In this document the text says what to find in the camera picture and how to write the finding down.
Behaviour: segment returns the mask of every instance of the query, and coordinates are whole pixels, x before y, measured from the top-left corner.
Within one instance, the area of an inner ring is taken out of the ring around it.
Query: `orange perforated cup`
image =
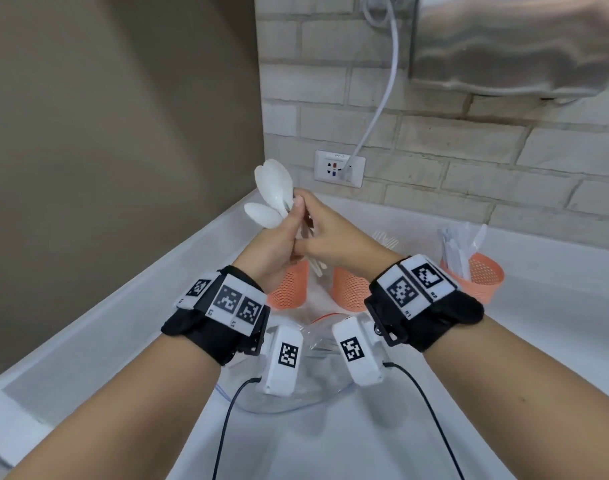
[[[297,308],[307,300],[309,281],[309,261],[302,260],[286,271],[279,287],[267,297],[267,304],[275,310]]]
[[[483,305],[487,305],[493,298],[493,294],[504,281],[504,271],[501,265],[484,254],[476,253],[469,259],[471,281],[462,279],[447,269],[443,261],[440,267],[458,282],[462,290],[476,298]]]
[[[349,312],[364,312],[367,309],[365,298],[369,295],[367,280],[341,267],[333,269],[332,298],[342,308]]]

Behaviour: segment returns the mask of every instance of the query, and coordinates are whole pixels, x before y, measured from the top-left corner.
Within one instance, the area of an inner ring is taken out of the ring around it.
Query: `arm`
[[[297,260],[305,206],[259,233],[233,263],[265,292]],[[161,335],[82,404],[7,480],[159,480],[167,477],[220,376],[220,365],[185,337]]]
[[[369,281],[402,258],[298,193],[319,231],[298,241],[297,252]],[[609,397],[549,355],[485,317],[453,327],[424,356],[517,478],[609,479]]]

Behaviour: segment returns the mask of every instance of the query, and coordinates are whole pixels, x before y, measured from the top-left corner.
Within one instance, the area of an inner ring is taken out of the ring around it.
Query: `metal paper towel dispenser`
[[[596,95],[609,82],[609,0],[416,0],[409,77],[494,96]]]

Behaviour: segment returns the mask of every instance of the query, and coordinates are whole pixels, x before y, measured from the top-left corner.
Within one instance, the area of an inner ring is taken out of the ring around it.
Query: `left arm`
[[[233,263],[265,292],[277,288],[305,213],[259,233]],[[220,376],[220,365],[183,336],[160,336],[65,419],[7,480],[159,480],[175,464]]]

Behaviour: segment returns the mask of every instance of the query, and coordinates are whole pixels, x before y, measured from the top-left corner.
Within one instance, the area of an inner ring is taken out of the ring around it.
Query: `white cable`
[[[347,160],[347,163],[345,164],[343,170],[345,168],[349,169],[349,166],[351,165],[351,162],[353,161],[354,157],[362,149],[362,146],[365,144],[365,142],[371,135],[371,132],[373,131],[374,127],[376,126],[376,123],[378,122],[378,118],[380,117],[380,114],[382,114],[383,109],[385,108],[385,105],[387,104],[387,101],[389,100],[389,96],[391,95],[391,90],[394,88],[394,81],[396,80],[396,71],[398,70],[398,27],[396,25],[396,13],[394,12],[394,6],[391,4],[390,0],[386,0],[386,3],[387,3],[387,15],[382,19],[382,21],[376,22],[373,19],[373,17],[371,16],[371,14],[369,13],[369,7],[367,6],[367,0],[363,0],[363,2],[362,2],[362,10],[363,10],[363,13],[364,13],[365,18],[367,19],[368,23],[370,23],[371,25],[373,25],[375,27],[382,27],[387,22],[389,22],[389,24],[391,25],[391,39],[392,39],[392,51],[393,51],[392,56],[391,56],[391,73],[389,75],[389,83],[387,84],[387,89],[385,90],[385,95],[383,96],[383,100],[380,102],[380,106],[378,106],[378,109],[376,109],[374,118],[371,120],[371,123],[369,123],[369,127],[367,128],[367,131],[365,131],[365,134],[362,136],[360,143],[358,143],[358,145],[356,146],[356,149],[349,157],[349,160]],[[341,176],[345,181],[350,181],[351,180],[351,171],[342,172]]]

